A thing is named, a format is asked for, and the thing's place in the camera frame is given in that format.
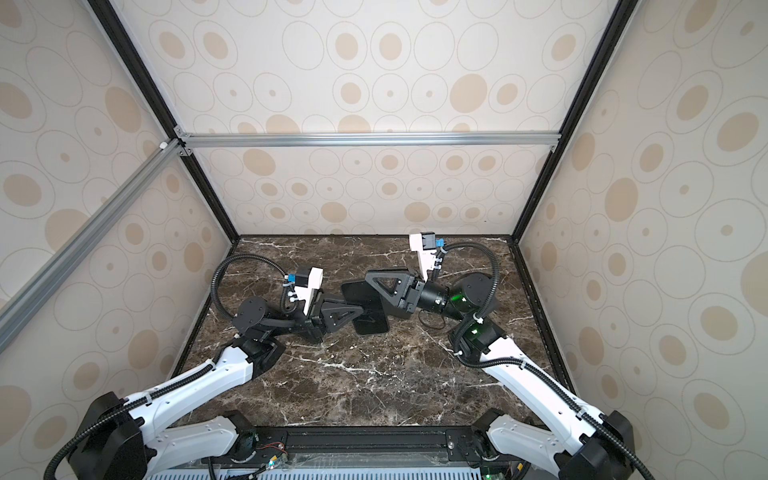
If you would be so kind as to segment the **black smartphone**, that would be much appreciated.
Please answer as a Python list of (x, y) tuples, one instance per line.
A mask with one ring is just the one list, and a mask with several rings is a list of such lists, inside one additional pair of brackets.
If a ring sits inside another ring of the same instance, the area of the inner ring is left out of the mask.
[(365, 280), (342, 283), (341, 292), (347, 303), (360, 305), (367, 312), (383, 311), (380, 293)]

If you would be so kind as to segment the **black phone case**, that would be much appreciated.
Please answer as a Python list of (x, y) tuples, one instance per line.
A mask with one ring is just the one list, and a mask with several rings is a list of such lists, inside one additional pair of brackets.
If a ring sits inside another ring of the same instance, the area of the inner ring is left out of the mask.
[(353, 326), (356, 333), (361, 336), (385, 334), (390, 330), (387, 316), (378, 311), (354, 319)]

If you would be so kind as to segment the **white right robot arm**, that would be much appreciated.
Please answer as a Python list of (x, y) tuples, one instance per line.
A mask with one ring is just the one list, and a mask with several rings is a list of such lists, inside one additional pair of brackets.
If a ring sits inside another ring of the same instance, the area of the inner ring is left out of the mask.
[(383, 302), (406, 313), (421, 309), (457, 319), (453, 356), (495, 378), (544, 422), (537, 428), (497, 415), (485, 431), (493, 453), (518, 457), (560, 479), (651, 478), (622, 414), (606, 415), (565, 389), (492, 321), (498, 274), (476, 272), (446, 287), (408, 269), (382, 269), (367, 272), (365, 281)]

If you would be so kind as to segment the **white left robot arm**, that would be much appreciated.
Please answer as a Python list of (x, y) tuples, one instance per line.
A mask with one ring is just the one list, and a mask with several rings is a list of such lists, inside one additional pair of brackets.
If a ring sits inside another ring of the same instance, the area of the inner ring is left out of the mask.
[(364, 311), (339, 298), (320, 298), (309, 311), (292, 313), (260, 297), (245, 300), (232, 319), (236, 337), (214, 358), (143, 392), (125, 398), (108, 393), (94, 401), (75, 436), (49, 462), (45, 478), (54, 478), (61, 462), (79, 479), (145, 479), (198, 459), (252, 461), (259, 436), (242, 413), (182, 427), (176, 421), (271, 369), (285, 351), (279, 336), (320, 341)]

